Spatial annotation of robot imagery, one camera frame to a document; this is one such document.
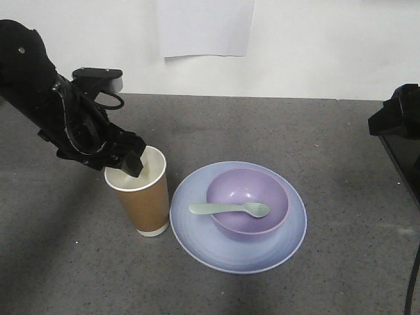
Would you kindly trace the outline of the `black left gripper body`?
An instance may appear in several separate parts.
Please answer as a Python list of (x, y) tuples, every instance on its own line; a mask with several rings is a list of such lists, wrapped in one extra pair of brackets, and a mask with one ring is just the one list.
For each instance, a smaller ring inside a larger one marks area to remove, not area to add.
[(56, 78), (36, 89), (36, 100), (36, 108), (44, 110), (38, 135), (58, 148), (60, 158), (94, 169), (121, 170), (122, 159), (130, 151), (141, 156), (146, 148), (139, 136), (109, 120), (107, 112), (124, 105), (117, 93), (85, 93), (72, 81)]

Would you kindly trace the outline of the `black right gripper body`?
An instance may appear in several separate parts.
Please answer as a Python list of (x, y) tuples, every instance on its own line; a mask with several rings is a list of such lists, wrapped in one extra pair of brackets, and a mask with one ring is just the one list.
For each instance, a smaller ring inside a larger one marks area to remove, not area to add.
[(419, 140), (419, 85), (407, 83), (396, 88), (383, 107), (368, 119), (373, 136), (398, 135)]

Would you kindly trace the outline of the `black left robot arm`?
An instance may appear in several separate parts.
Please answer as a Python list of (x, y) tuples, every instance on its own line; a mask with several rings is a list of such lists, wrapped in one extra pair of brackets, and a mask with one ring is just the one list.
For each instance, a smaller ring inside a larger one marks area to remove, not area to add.
[(146, 143), (107, 114), (125, 104), (118, 96), (122, 75), (84, 67), (69, 81), (57, 72), (36, 30), (1, 21), (1, 97), (39, 127), (38, 135), (56, 146), (59, 158), (137, 177)]

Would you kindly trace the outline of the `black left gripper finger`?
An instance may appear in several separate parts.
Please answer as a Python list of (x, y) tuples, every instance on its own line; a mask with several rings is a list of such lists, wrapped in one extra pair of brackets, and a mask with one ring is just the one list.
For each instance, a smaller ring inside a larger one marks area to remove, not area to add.
[(140, 156), (130, 151), (121, 162), (121, 170), (131, 177), (138, 177), (143, 169)]

